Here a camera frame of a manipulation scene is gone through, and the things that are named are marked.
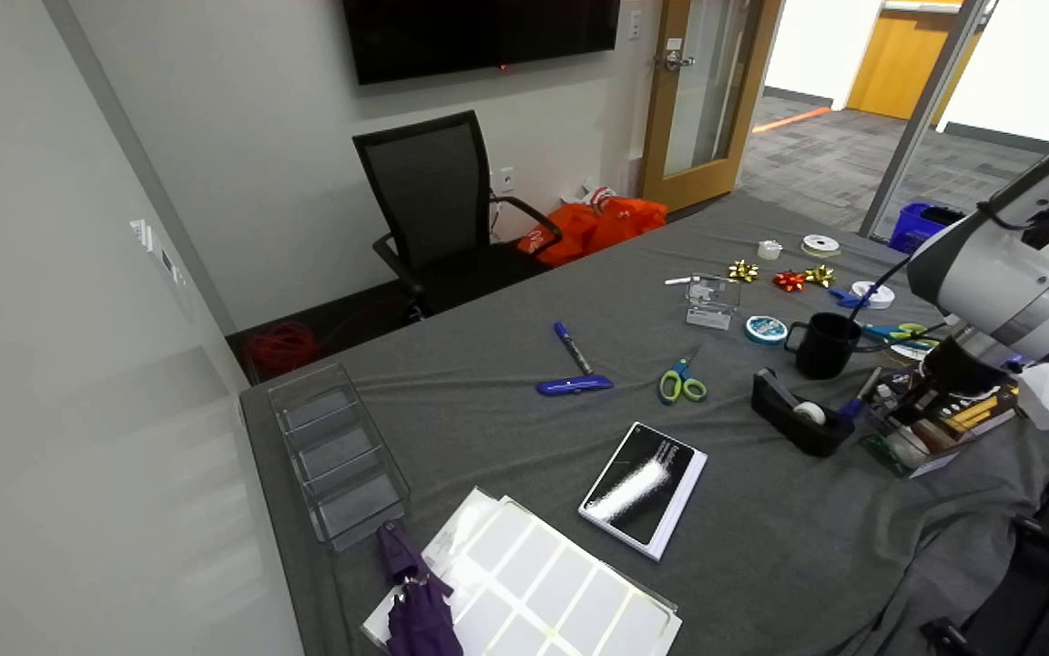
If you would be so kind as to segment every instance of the table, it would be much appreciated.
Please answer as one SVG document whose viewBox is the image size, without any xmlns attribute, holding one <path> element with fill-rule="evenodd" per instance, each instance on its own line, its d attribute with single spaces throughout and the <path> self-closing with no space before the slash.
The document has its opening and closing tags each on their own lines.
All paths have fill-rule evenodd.
<svg viewBox="0 0 1049 656">
<path fill-rule="evenodd" d="M 627 239 L 480 302 L 383 335 L 317 368 L 343 368 L 408 485 L 408 537 L 428 542 L 469 487 L 515 496 L 570 541 L 634 582 L 679 604 L 673 652 L 926 652 L 917 626 L 967 618 L 1012 553 L 1011 517 L 1031 513 L 1049 474 L 1049 435 L 1011 421 L 957 464 L 899 481 L 859 445 L 830 459 L 802 457 L 752 413 L 752 375 L 768 363 L 802 392 L 839 400 L 858 389 L 872 356 L 854 356 L 836 381 L 796 375 L 792 355 L 744 332 L 684 324 L 683 288 L 663 277 L 725 272 L 780 239 L 780 262 L 739 292 L 744 310 L 805 321 L 830 310 L 818 288 L 782 295 L 774 268 L 808 266 L 799 250 L 820 227 L 730 197 L 661 233 Z M 836 233 L 839 279 L 878 277 L 899 255 Z M 898 307 L 863 321 L 933 321 L 898 277 Z M 552 324 L 565 321 L 610 392 L 541 396 L 534 381 L 575 375 Z M 661 404 L 657 375 L 688 347 L 706 404 Z M 254 466 L 277 530 L 308 652 L 374 652 L 359 632 L 383 596 L 381 553 L 361 542 L 330 553 L 315 542 L 268 392 L 246 392 Z M 595 474 L 631 418 L 645 418 L 702 453 L 710 466 L 661 564 L 610 541 L 575 513 Z"/>
</svg>

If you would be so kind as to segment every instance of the chair armrest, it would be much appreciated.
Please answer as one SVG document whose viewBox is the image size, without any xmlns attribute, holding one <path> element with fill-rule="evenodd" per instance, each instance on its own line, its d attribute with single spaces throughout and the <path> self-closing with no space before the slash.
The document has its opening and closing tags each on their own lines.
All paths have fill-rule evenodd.
<svg viewBox="0 0 1049 656">
<path fill-rule="evenodd" d="M 394 238 L 383 233 L 374 244 L 374 255 L 408 285 L 412 295 L 423 295 L 423 279 L 404 266 L 404 260 L 394 249 Z"/>
<path fill-rule="evenodd" d="M 515 208 L 524 211 L 537 227 L 544 227 L 544 231 L 552 233 L 552 239 L 548 239 L 544 249 L 552 249 L 552 244 L 560 239 L 560 227 L 552 222 L 541 208 L 524 203 L 521 197 L 493 197 L 493 203 L 515 203 Z"/>
</svg>

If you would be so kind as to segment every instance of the tv screen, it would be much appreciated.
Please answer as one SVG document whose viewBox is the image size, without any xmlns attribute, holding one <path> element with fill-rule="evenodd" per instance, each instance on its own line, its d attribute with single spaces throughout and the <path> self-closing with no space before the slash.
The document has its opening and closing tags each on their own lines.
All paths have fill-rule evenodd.
<svg viewBox="0 0 1049 656">
<path fill-rule="evenodd" d="M 611 50 L 618 0 L 343 0 L 361 84 Z"/>
</svg>

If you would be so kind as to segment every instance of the scissors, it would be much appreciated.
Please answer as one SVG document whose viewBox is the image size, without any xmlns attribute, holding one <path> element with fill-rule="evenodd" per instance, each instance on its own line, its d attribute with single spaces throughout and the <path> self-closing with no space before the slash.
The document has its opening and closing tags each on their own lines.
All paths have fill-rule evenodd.
<svg viewBox="0 0 1049 656">
<path fill-rule="evenodd" d="M 663 375 L 661 375 L 661 400 L 679 404 L 683 396 L 694 404 L 706 400 L 706 381 L 694 375 L 701 347 L 694 355 L 679 356 Z"/>
</svg>

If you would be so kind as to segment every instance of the blue pen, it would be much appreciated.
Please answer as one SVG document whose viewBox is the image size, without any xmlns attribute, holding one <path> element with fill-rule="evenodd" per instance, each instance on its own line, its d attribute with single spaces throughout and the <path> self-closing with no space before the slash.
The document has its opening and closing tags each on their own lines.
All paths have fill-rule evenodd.
<svg viewBox="0 0 1049 656">
<path fill-rule="evenodd" d="M 565 343 L 565 350 L 571 355 L 571 361 L 589 375 L 589 356 L 571 343 L 570 328 L 560 321 L 555 321 L 555 335 Z"/>
</svg>

